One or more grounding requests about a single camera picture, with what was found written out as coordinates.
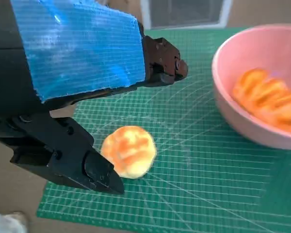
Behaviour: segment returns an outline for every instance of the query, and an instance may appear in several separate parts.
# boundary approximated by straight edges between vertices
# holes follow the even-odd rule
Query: self-healing cutting mat
[[[153,167],[141,179],[124,179],[123,196],[48,183],[37,215],[147,233],[291,233],[291,151],[244,139],[213,99],[212,57],[237,31],[147,32],[180,50],[188,77],[82,101],[74,119],[99,151],[117,128],[143,127],[158,149]]]

